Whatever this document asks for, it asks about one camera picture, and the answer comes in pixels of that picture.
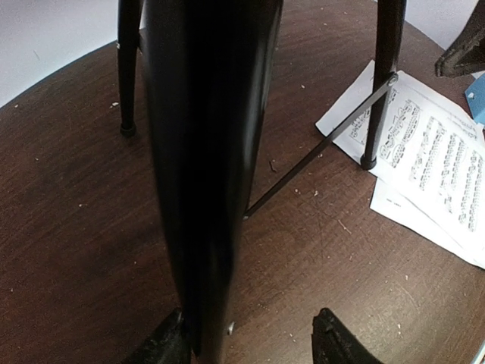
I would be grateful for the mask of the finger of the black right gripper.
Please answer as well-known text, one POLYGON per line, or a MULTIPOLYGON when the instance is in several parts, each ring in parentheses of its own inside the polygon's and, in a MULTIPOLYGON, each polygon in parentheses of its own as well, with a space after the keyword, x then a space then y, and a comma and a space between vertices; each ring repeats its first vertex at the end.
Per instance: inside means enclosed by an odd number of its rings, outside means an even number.
POLYGON ((450 47, 435 63, 437 77, 460 77, 484 71, 484 0, 479 0, 450 47))

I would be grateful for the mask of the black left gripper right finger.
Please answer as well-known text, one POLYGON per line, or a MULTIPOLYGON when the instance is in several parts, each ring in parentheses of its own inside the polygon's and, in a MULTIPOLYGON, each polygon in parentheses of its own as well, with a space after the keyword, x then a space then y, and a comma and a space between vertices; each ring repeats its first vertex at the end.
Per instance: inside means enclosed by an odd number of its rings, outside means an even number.
POLYGON ((312 322, 311 350, 314 364, 381 364, 328 308, 312 322))

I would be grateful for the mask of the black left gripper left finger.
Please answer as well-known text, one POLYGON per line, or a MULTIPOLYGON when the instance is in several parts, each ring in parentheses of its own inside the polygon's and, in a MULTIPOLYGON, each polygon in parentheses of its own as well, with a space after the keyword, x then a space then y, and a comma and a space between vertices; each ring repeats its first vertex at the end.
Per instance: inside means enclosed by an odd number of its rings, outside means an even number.
POLYGON ((123 364, 191 363, 191 347, 186 338, 181 309, 174 309, 131 353, 123 364))

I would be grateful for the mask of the black folding music stand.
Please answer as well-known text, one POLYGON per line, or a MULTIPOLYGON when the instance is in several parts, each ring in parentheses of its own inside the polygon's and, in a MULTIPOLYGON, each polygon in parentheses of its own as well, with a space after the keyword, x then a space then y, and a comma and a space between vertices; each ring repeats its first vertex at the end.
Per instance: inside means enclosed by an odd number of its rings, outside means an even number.
POLYGON ((398 79, 405 8, 404 1, 378 4, 369 97, 250 203, 283 3, 119 2, 120 131, 136 133, 136 56, 142 53, 158 203, 191 359, 224 361, 242 223, 365 111, 371 118, 361 166, 376 165, 398 79))

